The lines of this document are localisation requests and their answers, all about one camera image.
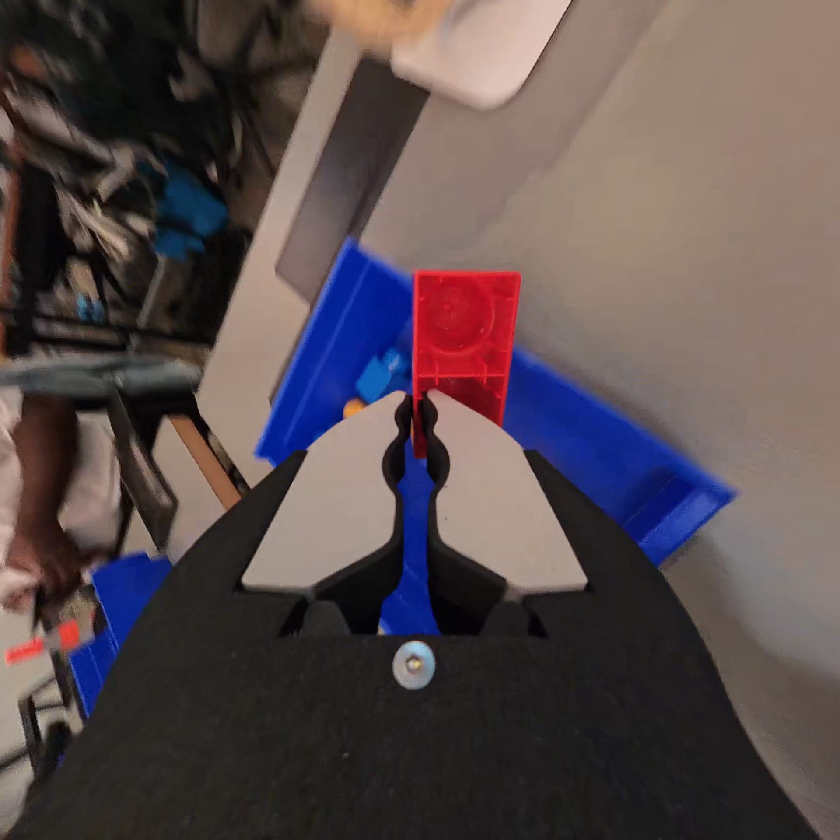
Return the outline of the wood-edged side table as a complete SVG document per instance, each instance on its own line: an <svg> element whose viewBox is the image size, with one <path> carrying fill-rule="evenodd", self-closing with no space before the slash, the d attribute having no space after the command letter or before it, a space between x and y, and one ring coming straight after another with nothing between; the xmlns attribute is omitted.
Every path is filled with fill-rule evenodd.
<svg viewBox="0 0 840 840"><path fill-rule="evenodd" d="M193 420L186 415L168 416L178 438L194 460L206 483L225 511L234 508L242 498L223 463Z"/></svg>

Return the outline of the grey desk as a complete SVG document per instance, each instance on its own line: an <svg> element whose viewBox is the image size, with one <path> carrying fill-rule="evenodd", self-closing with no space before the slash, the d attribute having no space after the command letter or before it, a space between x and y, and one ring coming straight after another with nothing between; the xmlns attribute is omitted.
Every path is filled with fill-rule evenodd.
<svg viewBox="0 0 840 840"><path fill-rule="evenodd" d="M197 401L256 494L186 557L279 730L289 836L838 838L838 2L572 2L521 90L479 111L336 27ZM255 457L345 237L389 265L521 274L516 344L734 486L666 572L539 451L587 578L501 598L423 506L441 624L424 691L340 595L254 595L306 449Z"/></svg>

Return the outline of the white instruction stand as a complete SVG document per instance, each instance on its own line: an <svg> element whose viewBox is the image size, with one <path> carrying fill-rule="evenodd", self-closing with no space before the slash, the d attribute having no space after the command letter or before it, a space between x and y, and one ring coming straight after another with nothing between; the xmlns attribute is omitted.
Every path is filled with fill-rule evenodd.
<svg viewBox="0 0 840 840"><path fill-rule="evenodd" d="M395 77L479 111L523 87L572 1L310 1Z"/></svg>

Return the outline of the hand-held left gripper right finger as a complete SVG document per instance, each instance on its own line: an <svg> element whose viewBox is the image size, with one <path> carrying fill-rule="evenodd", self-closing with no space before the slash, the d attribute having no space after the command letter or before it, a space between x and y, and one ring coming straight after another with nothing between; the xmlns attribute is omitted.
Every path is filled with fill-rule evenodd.
<svg viewBox="0 0 840 840"><path fill-rule="evenodd" d="M437 535L458 560L501 580L500 597L581 592L586 575L522 446L502 427L439 390L427 393L427 466L448 457L434 499Z"/></svg>

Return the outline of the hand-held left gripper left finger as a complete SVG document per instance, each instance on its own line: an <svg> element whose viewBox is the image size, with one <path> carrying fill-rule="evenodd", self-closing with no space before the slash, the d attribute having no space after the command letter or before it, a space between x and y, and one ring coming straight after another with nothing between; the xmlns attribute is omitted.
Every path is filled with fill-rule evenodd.
<svg viewBox="0 0 840 840"><path fill-rule="evenodd" d="M241 583L313 596L403 535L412 399L393 392L309 446Z"/></svg>

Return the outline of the blue one-stud block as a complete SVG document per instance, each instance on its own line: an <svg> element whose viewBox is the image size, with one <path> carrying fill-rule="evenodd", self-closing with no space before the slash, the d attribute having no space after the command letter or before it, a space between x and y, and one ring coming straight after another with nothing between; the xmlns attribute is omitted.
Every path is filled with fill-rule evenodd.
<svg viewBox="0 0 840 840"><path fill-rule="evenodd" d="M398 349L375 356L364 368L355 385L356 395L373 404L394 392L412 392L411 358Z"/></svg>

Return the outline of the red toy block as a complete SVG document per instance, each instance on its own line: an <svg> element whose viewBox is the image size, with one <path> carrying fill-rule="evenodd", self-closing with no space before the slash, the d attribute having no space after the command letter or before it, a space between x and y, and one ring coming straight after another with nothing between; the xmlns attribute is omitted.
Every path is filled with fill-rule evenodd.
<svg viewBox="0 0 840 840"><path fill-rule="evenodd" d="M440 391L498 426L508 399L522 278L510 270L413 277L413 452L427 455L421 401Z"/></svg>

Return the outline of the blue plastic bin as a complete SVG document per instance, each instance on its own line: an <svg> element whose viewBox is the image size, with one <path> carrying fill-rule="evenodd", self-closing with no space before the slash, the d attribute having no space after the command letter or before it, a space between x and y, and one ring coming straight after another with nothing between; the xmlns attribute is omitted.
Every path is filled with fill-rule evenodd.
<svg viewBox="0 0 840 840"><path fill-rule="evenodd" d="M412 348L413 278L347 239L272 403L255 456L278 466L342 419L364 365ZM737 496L603 400L515 345L505 431L617 522L657 567Z"/></svg>
<svg viewBox="0 0 840 840"><path fill-rule="evenodd" d="M82 720L89 719L121 647L172 567L165 556L133 553L92 575L96 629L69 655Z"/></svg>

